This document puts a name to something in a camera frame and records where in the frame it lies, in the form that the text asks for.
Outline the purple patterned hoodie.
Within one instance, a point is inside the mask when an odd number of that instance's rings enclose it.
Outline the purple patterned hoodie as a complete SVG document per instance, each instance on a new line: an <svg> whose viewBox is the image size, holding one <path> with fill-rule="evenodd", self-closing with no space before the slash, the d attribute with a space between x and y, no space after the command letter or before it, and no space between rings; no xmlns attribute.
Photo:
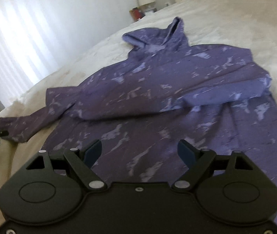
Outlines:
<svg viewBox="0 0 277 234"><path fill-rule="evenodd" d="M277 104L269 73L248 49L189 46L183 21L123 35L125 61L79 86L50 88L31 115L1 118L7 139L26 142L58 125L50 155L101 142L91 170L104 190L27 189L26 167L0 188L0 233L277 233ZM188 168L178 142L218 155L241 151L253 170L215 171L196 190L173 190Z"/></svg>

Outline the white window curtain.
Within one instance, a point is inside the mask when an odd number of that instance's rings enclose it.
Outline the white window curtain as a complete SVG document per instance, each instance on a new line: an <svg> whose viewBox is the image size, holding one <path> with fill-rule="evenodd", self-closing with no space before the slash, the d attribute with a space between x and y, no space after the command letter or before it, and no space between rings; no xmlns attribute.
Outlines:
<svg viewBox="0 0 277 234"><path fill-rule="evenodd" d="M130 25L136 0L0 0L0 102Z"/></svg>

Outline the white bed cover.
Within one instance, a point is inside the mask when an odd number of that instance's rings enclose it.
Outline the white bed cover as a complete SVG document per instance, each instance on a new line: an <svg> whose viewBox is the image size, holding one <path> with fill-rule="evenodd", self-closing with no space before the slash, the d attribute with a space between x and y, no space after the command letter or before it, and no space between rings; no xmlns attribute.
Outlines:
<svg viewBox="0 0 277 234"><path fill-rule="evenodd" d="M28 115L39 110L44 105L47 88L76 86L93 72L125 60L130 45L121 41L123 33L145 27L164 28L176 16L184 21L190 45L222 43L251 49L256 63L269 71L277 101L277 0L184 0L101 41L76 61L42 79L2 110L0 117ZM24 144L1 141L0 187L41 148L57 124L44 128ZM270 177L277 179L277 163L273 164L272 155L264 158L263 153L256 153L257 156L267 160L274 171ZM0 225L4 221L0 212Z"/></svg>

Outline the red box on nightstand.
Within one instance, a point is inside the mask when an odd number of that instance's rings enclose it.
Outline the red box on nightstand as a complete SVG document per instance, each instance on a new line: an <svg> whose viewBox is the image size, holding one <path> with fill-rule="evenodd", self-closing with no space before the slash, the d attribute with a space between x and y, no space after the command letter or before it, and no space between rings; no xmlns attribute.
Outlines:
<svg viewBox="0 0 277 234"><path fill-rule="evenodd" d="M129 13L134 22L141 20L145 16L145 13L139 7L134 7Z"/></svg>

